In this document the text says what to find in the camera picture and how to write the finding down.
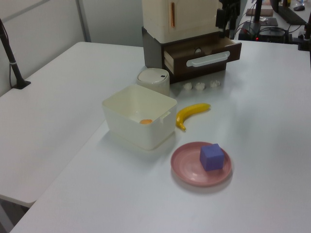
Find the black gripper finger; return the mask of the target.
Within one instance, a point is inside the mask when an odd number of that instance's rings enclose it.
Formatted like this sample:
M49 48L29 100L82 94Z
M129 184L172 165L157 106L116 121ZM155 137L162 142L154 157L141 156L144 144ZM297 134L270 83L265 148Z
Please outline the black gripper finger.
M219 29L219 37L224 38L227 26L225 9L217 9L215 26Z
M229 15L229 30L235 30L236 29L236 21L237 21L237 13L235 11L232 11Z

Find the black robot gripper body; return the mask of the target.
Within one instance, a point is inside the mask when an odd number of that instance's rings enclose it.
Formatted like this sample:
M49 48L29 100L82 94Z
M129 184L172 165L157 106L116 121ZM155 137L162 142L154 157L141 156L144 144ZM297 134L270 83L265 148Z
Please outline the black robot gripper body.
M219 2L222 4L222 10L226 15L240 15L240 0L219 0Z

